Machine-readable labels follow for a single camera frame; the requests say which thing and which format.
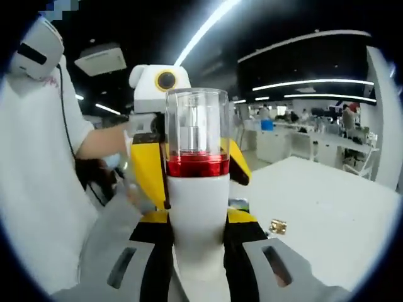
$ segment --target small gold object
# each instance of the small gold object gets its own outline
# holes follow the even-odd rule
[[[287,222],[273,219],[270,223],[269,231],[271,233],[284,235],[287,230]]]

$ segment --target white helmet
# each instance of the white helmet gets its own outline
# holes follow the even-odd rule
[[[39,17],[14,53],[10,72],[42,80],[60,62],[63,51],[63,40],[59,32],[44,17]]]

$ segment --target robot camera eye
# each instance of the robot camera eye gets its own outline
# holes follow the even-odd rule
[[[171,89],[176,84],[175,75],[170,71],[164,71],[157,76],[156,86],[162,91],[167,91]]]

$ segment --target fluorescent light strip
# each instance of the fluorescent light strip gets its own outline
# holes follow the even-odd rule
[[[345,96],[343,94],[286,94],[284,98],[310,98],[310,97],[322,97],[322,98],[344,98],[344,99],[359,99],[361,101],[368,101],[376,103],[376,99],[363,98],[362,96]]]
[[[174,66],[180,66],[188,54],[192,51],[192,49],[196,46],[196,44],[203,38],[205,33],[219,20],[228,13],[230,9],[232,9],[237,3],[241,0],[226,0],[224,1],[215,11],[214,13],[207,19],[207,21],[201,26],[201,28],[196,32],[190,42],[182,51],[179,58],[176,60]]]
[[[247,56],[239,59],[238,63],[241,63],[242,61],[250,59],[250,58],[254,57],[255,55],[259,55],[261,53],[267,52],[267,51],[272,50],[277,47],[281,47],[281,46],[288,45],[288,44],[295,43],[295,42],[302,41],[302,40],[317,38],[320,36],[333,36],[333,35],[358,35],[358,36],[371,37],[371,35],[369,33],[365,32],[365,31],[360,31],[360,30],[328,30],[328,31],[320,31],[318,33],[309,33],[308,35],[297,36],[295,38],[291,38],[291,39],[282,41],[280,43],[272,44],[268,47],[257,50],[256,52],[251,53],[250,55],[247,55]]]
[[[107,110],[107,111],[109,111],[109,112],[115,113],[116,115],[120,115],[120,112],[119,112],[119,111],[113,110],[113,109],[108,108],[108,107],[106,107],[106,106],[103,106],[103,105],[100,105],[100,104],[95,104],[95,106],[98,107],[98,108]]]
[[[252,90],[257,91],[257,90],[269,89],[269,88],[274,88],[274,87],[311,84],[311,83],[355,83],[355,84],[373,85],[373,82],[361,81],[361,80],[316,79],[316,80],[304,80],[304,81],[284,82],[284,83],[277,83],[277,84],[272,84],[272,85],[265,85],[265,86],[255,87]]]

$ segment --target red liquid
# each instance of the red liquid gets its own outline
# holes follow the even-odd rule
[[[167,161],[167,175],[173,177],[212,177],[229,172],[227,154],[204,155],[182,154],[170,156]]]

